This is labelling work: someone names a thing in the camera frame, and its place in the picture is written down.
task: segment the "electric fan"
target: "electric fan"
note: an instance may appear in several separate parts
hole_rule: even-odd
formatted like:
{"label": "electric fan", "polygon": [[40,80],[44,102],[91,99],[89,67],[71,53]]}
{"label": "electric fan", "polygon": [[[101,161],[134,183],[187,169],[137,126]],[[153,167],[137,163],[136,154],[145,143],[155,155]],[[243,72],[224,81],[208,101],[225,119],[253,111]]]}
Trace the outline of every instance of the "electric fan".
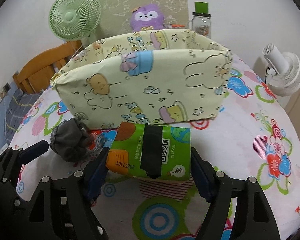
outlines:
{"label": "electric fan", "polygon": [[263,56],[270,64],[265,82],[280,97],[290,96],[300,88],[300,60],[292,52],[280,53],[270,43],[263,49]]}
{"label": "electric fan", "polygon": [[99,0],[56,0],[49,13],[49,26],[58,38],[76,41],[93,32],[100,16]]}

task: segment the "yellow bow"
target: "yellow bow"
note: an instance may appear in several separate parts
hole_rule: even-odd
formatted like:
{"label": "yellow bow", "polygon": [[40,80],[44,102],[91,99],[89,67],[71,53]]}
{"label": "yellow bow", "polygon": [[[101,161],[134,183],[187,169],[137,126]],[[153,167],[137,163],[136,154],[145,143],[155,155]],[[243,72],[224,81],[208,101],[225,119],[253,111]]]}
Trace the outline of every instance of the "yellow bow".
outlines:
{"label": "yellow bow", "polygon": [[149,26],[149,27],[142,27],[141,30],[142,31],[152,31],[154,29],[153,26]]}

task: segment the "black tape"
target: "black tape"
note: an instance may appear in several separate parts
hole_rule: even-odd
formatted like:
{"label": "black tape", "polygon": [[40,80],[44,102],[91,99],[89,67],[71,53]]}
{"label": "black tape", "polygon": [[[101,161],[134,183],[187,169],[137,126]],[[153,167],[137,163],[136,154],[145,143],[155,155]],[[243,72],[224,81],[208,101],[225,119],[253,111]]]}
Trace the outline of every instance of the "black tape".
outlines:
{"label": "black tape", "polygon": [[157,179],[161,176],[161,157],[162,126],[146,124],[143,132],[140,168],[151,179]]}

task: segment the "qr code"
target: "qr code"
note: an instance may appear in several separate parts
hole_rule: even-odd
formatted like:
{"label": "qr code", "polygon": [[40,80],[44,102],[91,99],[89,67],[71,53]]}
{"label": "qr code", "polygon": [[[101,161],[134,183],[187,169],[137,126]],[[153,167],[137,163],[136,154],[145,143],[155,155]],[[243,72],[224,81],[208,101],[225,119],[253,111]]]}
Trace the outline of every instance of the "qr code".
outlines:
{"label": "qr code", "polygon": [[162,139],[161,163],[168,163],[170,139]]}

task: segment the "floral tablecloth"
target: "floral tablecloth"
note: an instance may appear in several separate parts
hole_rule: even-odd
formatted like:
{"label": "floral tablecloth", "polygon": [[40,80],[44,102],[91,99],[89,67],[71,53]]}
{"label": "floral tablecloth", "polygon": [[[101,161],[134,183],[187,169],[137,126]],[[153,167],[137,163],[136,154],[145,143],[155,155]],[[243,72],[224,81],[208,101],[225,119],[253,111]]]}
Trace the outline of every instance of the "floral tablecloth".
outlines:
{"label": "floral tablecloth", "polygon": [[[191,146],[215,169],[232,178],[258,179],[273,210],[281,239],[300,226],[300,142],[275,95],[241,60],[234,57],[225,99],[218,117],[179,123],[191,128]],[[72,115],[57,93],[48,88],[24,118],[10,146],[14,149],[45,139]],[[105,130],[107,146],[116,135]],[[83,169],[66,163],[51,149],[22,167],[17,192],[29,200],[40,179],[68,177]],[[229,239],[236,206],[232,200],[222,240]],[[199,196],[193,180],[175,185],[141,181],[109,173],[92,210],[110,239],[190,240],[205,217],[209,204]]]}

